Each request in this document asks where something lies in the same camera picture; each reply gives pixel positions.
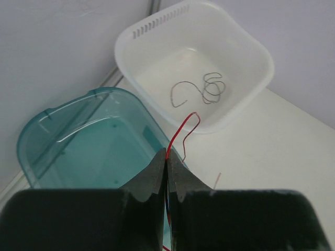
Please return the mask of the teal transparent plastic bin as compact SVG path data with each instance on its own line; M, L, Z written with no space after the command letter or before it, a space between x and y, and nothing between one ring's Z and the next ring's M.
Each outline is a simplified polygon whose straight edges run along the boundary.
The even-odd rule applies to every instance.
M169 142L137 96L103 87L33 117L17 157L35 189L118 188Z

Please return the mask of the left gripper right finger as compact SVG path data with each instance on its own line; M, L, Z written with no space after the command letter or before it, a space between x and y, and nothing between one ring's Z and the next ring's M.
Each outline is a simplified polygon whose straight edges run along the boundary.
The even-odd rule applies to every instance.
M329 250L309 200L287 189L214 190L171 151L172 250Z

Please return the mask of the white plastic basket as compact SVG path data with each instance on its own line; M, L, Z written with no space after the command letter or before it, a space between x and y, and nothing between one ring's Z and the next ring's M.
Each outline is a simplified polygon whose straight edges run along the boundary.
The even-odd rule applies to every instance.
M226 126L274 75L269 51L210 1L182 1L128 27L115 60L167 129L195 111L203 134Z

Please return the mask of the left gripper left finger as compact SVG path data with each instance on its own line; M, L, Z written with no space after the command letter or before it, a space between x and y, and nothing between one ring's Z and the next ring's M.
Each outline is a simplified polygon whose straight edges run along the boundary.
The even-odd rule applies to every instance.
M119 188L15 193L1 211L1 250L162 250L165 156Z

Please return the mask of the left aluminium frame post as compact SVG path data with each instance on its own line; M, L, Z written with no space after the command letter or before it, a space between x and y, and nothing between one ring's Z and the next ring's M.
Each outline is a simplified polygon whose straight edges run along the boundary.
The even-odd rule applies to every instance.
M161 2L161 0L149 0L147 16L151 16L157 13L160 10Z

